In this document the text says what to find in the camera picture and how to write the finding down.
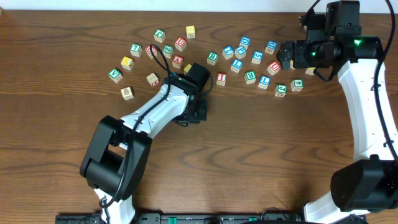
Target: toy block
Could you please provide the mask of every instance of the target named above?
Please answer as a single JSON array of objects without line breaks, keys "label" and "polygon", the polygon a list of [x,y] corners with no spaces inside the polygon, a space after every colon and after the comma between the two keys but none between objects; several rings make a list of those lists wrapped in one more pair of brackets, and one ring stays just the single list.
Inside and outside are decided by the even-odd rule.
[{"label": "toy block", "polygon": [[273,54],[277,46],[278,46],[277,42],[274,42],[274,41],[271,41],[271,40],[268,41],[268,44],[267,44],[267,47],[266,47],[266,53]]},{"label": "toy block", "polygon": [[250,44],[250,40],[251,39],[249,37],[242,37],[239,46],[243,46],[247,50]]},{"label": "toy block", "polygon": [[123,78],[122,73],[119,70],[117,70],[116,68],[114,68],[112,71],[110,71],[108,73],[108,75],[116,83]]},{"label": "toy block", "polygon": [[251,63],[260,64],[263,55],[264,55],[264,54],[263,54],[262,52],[260,52],[260,51],[257,51],[257,50],[254,51],[254,54],[253,54],[253,58],[252,58],[252,60],[251,60]]},{"label": "toy block", "polygon": [[188,74],[189,70],[191,69],[192,65],[188,64],[187,66],[185,66],[184,68],[184,74]]},{"label": "toy block", "polygon": [[130,48],[130,53],[132,56],[141,57],[142,48],[139,44],[132,44]]},{"label": "toy block", "polygon": [[259,87],[266,90],[268,88],[270,82],[271,82],[271,79],[269,77],[263,75],[260,79]]},{"label": "toy block", "polygon": [[276,73],[278,73],[280,70],[280,65],[278,64],[278,62],[272,62],[271,64],[268,65],[267,71],[271,74],[271,75],[275,75]]},{"label": "toy block", "polygon": [[156,30],[154,37],[156,41],[163,43],[163,41],[166,39],[166,32],[164,32],[164,30],[158,29]]},{"label": "toy block", "polygon": [[175,68],[181,68],[183,61],[184,61],[183,57],[176,55],[176,56],[174,56],[174,59],[173,59],[173,66]]},{"label": "toy block", "polygon": [[[153,58],[152,54],[150,53],[150,46],[146,47],[145,51],[147,52],[147,54],[150,58]],[[152,46],[152,51],[153,51],[154,55],[157,56],[157,50],[154,46]]]},{"label": "toy block", "polygon": [[293,69],[293,70],[295,70],[295,68],[294,68],[294,63],[293,63],[293,60],[290,60],[290,69]]},{"label": "toy block", "polygon": [[275,96],[284,97],[286,95],[285,85],[276,85]]},{"label": "toy block", "polygon": [[219,73],[217,74],[217,85],[225,86],[227,74]]},{"label": "toy block", "polygon": [[130,99],[134,98],[134,95],[132,94],[130,87],[121,89],[120,91],[122,92],[122,96],[123,96],[124,100],[130,100]]},{"label": "toy block", "polygon": [[237,49],[235,49],[235,56],[238,59],[242,59],[244,58],[244,56],[246,56],[246,49],[243,46],[238,47]]},{"label": "toy block", "polygon": [[304,82],[302,79],[293,80],[290,84],[292,91],[300,91],[304,88]]},{"label": "toy block", "polygon": [[254,73],[254,71],[246,72],[244,75],[244,81],[246,81],[246,84],[255,83],[256,78],[256,73]]},{"label": "toy block", "polygon": [[150,75],[148,75],[147,81],[152,87],[157,86],[159,84],[159,78],[157,78],[155,73],[151,73]]},{"label": "toy block", "polygon": [[232,63],[232,65],[231,65],[231,70],[236,72],[236,73],[239,73],[239,71],[242,68],[242,65],[243,65],[242,61],[240,61],[238,59],[235,59],[234,62]]},{"label": "toy block", "polygon": [[174,52],[174,50],[173,50],[173,47],[172,47],[172,46],[164,45],[164,47],[163,47],[163,54],[164,54],[164,57],[172,58],[173,52]]},{"label": "toy block", "polygon": [[315,70],[315,68],[306,68],[305,69],[305,73],[306,74],[309,74],[309,75],[313,75],[314,74],[314,71]]},{"label": "toy block", "polygon": [[186,47],[187,47],[187,41],[184,38],[179,37],[175,41],[175,48],[176,49],[179,49],[180,51],[183,51]]},{"label": "toy block", "polygon": [[234,55],[234,49],[231,46],[228,46],[223,49],[223,56],[226,60],[230,59]]},{"label": "toy block", "polygon": [[196,32],[195,32],[195,26],[187,26],[187,38],[195,38],[196,37]]},{"label": "toy block", "polygon": [[207,63],[210,65],[216,65],[218,60],[218,54],[214,52],[210,52],[209,56],[207,56]]},{"label": "toy block", "polygon": [[131,70],[134,65],[134,61],[132,58],[123,57],[122,62],[120,63],[124,69]]}]

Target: white backdrop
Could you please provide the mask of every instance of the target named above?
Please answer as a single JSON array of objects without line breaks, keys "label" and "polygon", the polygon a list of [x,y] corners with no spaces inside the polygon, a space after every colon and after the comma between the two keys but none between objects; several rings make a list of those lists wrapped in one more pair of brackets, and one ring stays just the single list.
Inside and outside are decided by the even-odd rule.
[{"label": "white backdrop", "polygon": [[[315,8],[325,12],[322,0]],[[398,0],[390,0],[398,11]],[[3,9],[199,11],[199,12],[305,12],[315,0],[0,0]],[[362,13],[388,13],[384,0],[360,0]]]}]

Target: brown wooden tabletop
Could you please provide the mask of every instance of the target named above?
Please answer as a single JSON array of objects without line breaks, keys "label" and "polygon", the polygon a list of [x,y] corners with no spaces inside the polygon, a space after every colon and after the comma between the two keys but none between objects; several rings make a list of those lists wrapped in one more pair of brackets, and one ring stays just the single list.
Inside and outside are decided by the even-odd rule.
[{"label": "brown wooden tabletop", "polygon": [[[353,162],[353,133],[343,90],[304,70],[281,70],[268,90],[247,85],[244,72],[266,74],[275,54],[251,63],[268,40],[304,39],[288,13],[4,11],[0,16],[0,223],[53,223],[59,213],[93,213],[98,199],[79,175],[96,125],[107,114],[132,113],[159,90],[146,76],[165,72],[143,52],[132,71],[121,68],[132,43],[163,44],[197,37],[183,52],[187,63],[229,75],[208,97],[208,120],[182,128],[170,123],[154,139],[137,208],[165,213],[258,213],[268,207],[299,210],[330,190],[331,175]],[[389,15],[361,15],[364,35],[385,45]],[[252,38],[242,70],[230,70],[223,47]],[[215,66],[210,51],[220,55]],[[398,120],[398,42],[386,59],[392,111]],[[108,77],[118,67],[119,83]],[[302,78],[305,87],[274,97],[277,83]],[[120,89],[133,86],[125,101]],[[368,215],[370,223],[397,223],[395,211]]]}]

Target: green block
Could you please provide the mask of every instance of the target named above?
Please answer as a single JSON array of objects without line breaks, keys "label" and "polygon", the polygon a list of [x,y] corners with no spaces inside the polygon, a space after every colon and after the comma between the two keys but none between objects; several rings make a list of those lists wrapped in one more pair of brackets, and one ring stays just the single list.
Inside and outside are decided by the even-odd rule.
[{"label": "green block", "polygon": [[140,48],[141,46],[139,44],[133,44],[130,50],[133,52],[138,52]]},{"label": "green block", "polygon": [[278,93],[286,93],[286,86],[285,85],[277,85],[276,92],[278,92]]},{"label": "green block", "polygon": [[163,52],[164,52],[164,53],[170,54],[170,53],[172,52],[172,50],[173,50],[173,47],[172,47],[172,46],[164,45],[164,47],[163,47]]},{"label": "green block", "polygon": [[169,218],[169,224],[177,224],[177,218],[170,217]]},{"label": "green block", "polygon": [[294,87],[304,87],[304,82],[302,79],[293,80],[293,82],[294,82]]},{"label": "green block", "polygon": [[254,71],[246,72],[246,78],[247,80],[256,79],[256,73]]},{"label": "green block", "polygon": [[164,34],[165,34],[164,30],[161,30],[161,29],[158,29],[158,30],[155,32],[155,36],[157,36],[157,37],[159,37],[159,38],[162,38],[162,37],[164,36]]},{"label": "green block", "polygon": [[212,61],[217,61],[218,54],[216,54],[214,52],[210,52],[210,54],[209,54],[209,56],[207,56],[207,58],[212,60]]},{"label": "green block", "polygon": [[119,70],[117,70],[116,68],[114,68],[112,71],[109,72],[109,76],[111,78],[116,78],[118,75],[120,75],[121,73],[119,72]]}]

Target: wooden cube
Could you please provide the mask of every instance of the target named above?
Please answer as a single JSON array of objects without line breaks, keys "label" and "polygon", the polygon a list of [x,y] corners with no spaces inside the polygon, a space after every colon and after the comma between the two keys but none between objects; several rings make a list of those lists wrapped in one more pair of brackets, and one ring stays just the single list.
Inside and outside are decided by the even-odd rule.
[{"label": "wooden cube", "polygon": [[175,68],[181,68],[183,61],[184,61],[183,57],[176,55],[176,56],[174,56],[174,59],[173,59],[173,66]]},{"label": "wooden cube", "polygon": [[132,58],[123,57],[122,62],[120,63],[124,69],[131,70],[134,65],[134,61]]},{"label": "wooden cube", "polygon": [[163,47],[163,54],[164,54],[164,57],[172,58],[173,52],[174,52],[174,50],[173,50],[173,47],[172,47],[172,46],[164,45],[164,47]]},{"label": "wooden cube", "polygon": [[116,83],[123,78],[122,73],[116,68],[112,69],[112,71],[110,71],[108,75]]},{"label": "wooden cube", "polygon": [[278,64],[278,62],[272,62],[271,64],[268,65],[267,71],[271,74],[271,75],[275,75],[276,73],[278,73],[280,70],[280,65]]},{"label": "wooden cube", "polygon": [[185,66],[184,68],[184,74],[188,74],[189,70],[191,69],[192,65],[188,64],[187,66]]},{"label": "wooden cube", "polygon": [[268,88],[270,82],[271,82],[271,79],[269,77],[263,75],[260,79],[259,87],[266,90]]},{"label": "wooden cube", "polygon": [[219,73],[217,74],[217,85],[225,86],[227,74]]},{"label": "wooden cube", "polygon": [[253,54],[253,58],[251,60],[251,63],[260,64],[263,55],[264,54],[262,52],[255,50],[254,54]]},{"label": "wooden cube", "polygon": [[166,32],[164,32],[164,30],[158,29],[156,30],[154,37],[156,41],[163,43],[163,41],[166,39]]},{"label": "wooden cube", "polygon": [[130,53],[131,53],[132,56],[141,57],[141,53],[142,53],[141,45],[132,44],[132,46],[130,48]]},{"label": "wooden cube", "polygon": [[250,40],[251,39],[249,37],[242,37],[239,46],[243,46],[247,50],[250,44]]},{"label": "wooden cube", "polygon": [[187,41],[184,38],[179,37],[175,41],[175,48],[176,49],[179,49],[180,51],[183,51],[186,47],[187,47]]},{"label": "wooden cube", "polygon": [[134,95],[132,94],[132,90],[130,87],[121,89],[120,91],[122,92],[124,100],[130,100],[134,98]]},{"label": "wooden cube", "polygon": [[284,97],[286,95],[286,86],[277,85],[275,89],[275,96]]},{"label": "wooden cube", "polygon": [[228,46],[223,49],[223,56],[226,60],[230,59],[234,55],[234,49],[231,46]]},{"label": "wooden cube", "polygon": [[302,79],[293,80],[290,84],[292,91],[300,91],[304,88],[304,82]]},{"label": "wooden cube", "polygon": [[238,47],[235,49],[235,56],[237,59],[242,59],[246,56],[246,49],[243,46]]},{"label": "wooden cube", "polygon": [[151,73],[150,75],[148,75],[147,81],[152,87],[157,86],[159,84],[159,78],[157,78],[155,73]]},{"label": "wooden cube", "polygon": [[309,74],[309,75],[313,75],[314,74],[314,71],[315,70],[315,68],[306,68],[305,69],[305,73],[306,74]]},{"label": "wooden cube", "polygon": [[239,73],[239,71],[242,68],[242,65],[243,65],[242,61],[240,61],[238,59],[235,59],[234,62],[232,63],[232,65],[231,65],[231,70],[236,72],[236,73]]},{"label": "wooden cube", "polygon": [[186,29],[187,29],[187,38],[188,39],[196,37],[195,26],[187,26]]},{"label": "wooden cube", "polygon": [[[150,46],[146,47],[145,51],[147,52],[147,54],[150,58],[153,58],[152,54],[150,53]],[[154,46],[152,46],[152,51],[153,51],[154,55],[157,56],[157,50]]]},{"label": "wooden cube", "polygon": [[218,54],[214,52],[210,52],[209,56],[207,56],[207,63],[210,65],[216,65],[218,60]]},{"label": "wooden cube", "polygon": [[244,74],[244,81],[246,84],[255,83],[256,78],[256,73],[254,71],[246,72],[246,74]]},{"label": "wooden cube", "polygon": [[294,62],[293,62],[293,60],[290,60],[290,69],[293,69],[293,70],[295,70],[295,68],[294,68]]},{"label": "wooden cube", "polygon": [[273,54],[277,46],[278,46],[277,42],[274,42],[274,41],[271,41],[271,40],[268,41],[268,44],[267,44],[267,47],[266,47],[266,53]]}]

